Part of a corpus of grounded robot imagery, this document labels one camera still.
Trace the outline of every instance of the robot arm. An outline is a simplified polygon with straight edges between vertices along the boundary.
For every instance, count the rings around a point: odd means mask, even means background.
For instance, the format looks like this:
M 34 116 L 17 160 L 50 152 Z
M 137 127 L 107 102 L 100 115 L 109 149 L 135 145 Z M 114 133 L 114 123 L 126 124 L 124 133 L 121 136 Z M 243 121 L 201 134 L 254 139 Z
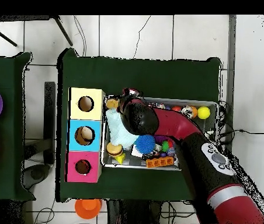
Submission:
M 189 118 L 172 110 L 147 106 L 137 94 L 120 99 L 118 111 L 125 128 L 135 135 L 163 135 L 177 144 L 176 154 L 193 206 L 202 224 L 264 224 L 264 216 L 238 182 L 229 160 L 210 143 Z

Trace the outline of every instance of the white tile floor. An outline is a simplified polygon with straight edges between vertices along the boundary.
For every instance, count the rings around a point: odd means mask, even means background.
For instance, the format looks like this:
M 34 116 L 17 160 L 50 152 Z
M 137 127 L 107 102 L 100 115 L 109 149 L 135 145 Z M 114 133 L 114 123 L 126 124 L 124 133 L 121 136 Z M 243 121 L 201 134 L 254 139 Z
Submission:
M 98 55 L 131 59 L 136 50 L 138 31 L 144 26 L 149 16 L 77 16 L 86 37 L 86 56 Z M 74 48 L 79 55 L 83 53 L 83 42 L 78 32 L 73 16 L 61 16 L 62 25 L 70 36 Z M 59 54 L 70 47 L 54 20 L 34 22 L 0 23 L 0 31 L 18 44 L 14 47 L 0 37 L 0 56 L 11 57 L 22 51 L 32 52 L 33 61 L 30 71 L 25 74 L 26 92 L 26 138 L 42 138 L 43 133 L 43 95 L 44 82 L 57 83 L 57 63 Z M 186 58 L 191 60 L 206 60 L 209 57 L 219 57 L 223 68 L 227 69 L 228 58 L 228 15 L 152 15 L 146 26 L 140 32 L 135 58 L 171 60 Z M 221 71 L 223 82 L 223 98 L 227 71 Z M 32 159 L 42 160 L 38 154 Z M 36 162 L 26 161 L 25 166 Z M 54 202 L 55 165 L 49 176 L 32 188 L 36 201 L 26 204 L 26 222 L 34 224 L 38 211 L 48 207 L 39 214 L 37 223 L 52 218 L 50 208 Z M 107 208 L 103 203 L 101 213 L 97 218 L 83 220 L 74 209 L 75 200 L 65 203 L 54 203 L 55 216 L 47 224 L 107 224 Z M 191 205 L 173 202 L 178 215 L 188 215 L 183 212 L 193 212 Z M 169 211 L 165 203 L 163 212 Z M 175 218 L 174 224 L 198 223 L 196 215 L 189 218 Z M 169 219 L 160 220 L 161 224 L 169 224 Z

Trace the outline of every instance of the circular hole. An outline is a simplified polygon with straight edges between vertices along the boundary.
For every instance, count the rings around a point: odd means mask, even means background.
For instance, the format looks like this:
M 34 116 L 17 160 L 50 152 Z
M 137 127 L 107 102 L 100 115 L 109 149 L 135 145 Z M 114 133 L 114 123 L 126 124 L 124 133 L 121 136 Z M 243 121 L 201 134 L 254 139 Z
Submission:
M 78 101 L 78 107 L 81 111 L 91 111 L 93 109 L 93 104 L 93 99 L 89 96 L 82 96 Z
M 90 145 L 95 139 L 95 132 L 89 126 L 79 127 L 75 133 L 75 140 L 80 145 Z
M 75 169 L 77 173 L 88 174 L 91 170 L 91 164 L 88 162 L 88 160 L 80 160 L 76 163 Z

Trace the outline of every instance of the pink block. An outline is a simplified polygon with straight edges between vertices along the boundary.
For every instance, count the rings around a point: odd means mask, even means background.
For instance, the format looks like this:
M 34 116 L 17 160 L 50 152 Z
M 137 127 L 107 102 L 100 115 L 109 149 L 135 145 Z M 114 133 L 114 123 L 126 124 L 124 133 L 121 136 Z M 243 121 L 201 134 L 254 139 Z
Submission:
M 97 183 L 100 176 L 99 152 L 70 151 L 68 154 L 67 182 Z M 80 160 L 87 160 L 91 164 L 91 170 L 87 175 L 76 171 L 75 165 Z

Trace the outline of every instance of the orange lego brick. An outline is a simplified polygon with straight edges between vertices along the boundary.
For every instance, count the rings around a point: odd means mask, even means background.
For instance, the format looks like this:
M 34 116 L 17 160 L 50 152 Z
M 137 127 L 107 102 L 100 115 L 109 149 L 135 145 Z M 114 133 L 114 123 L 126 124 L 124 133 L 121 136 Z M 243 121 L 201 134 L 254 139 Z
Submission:
M 148 168 L 173 165 L 173 157 L 167 156 L 161 158 L 147 159 L 145 161 L 145 164 L 147 165 Z

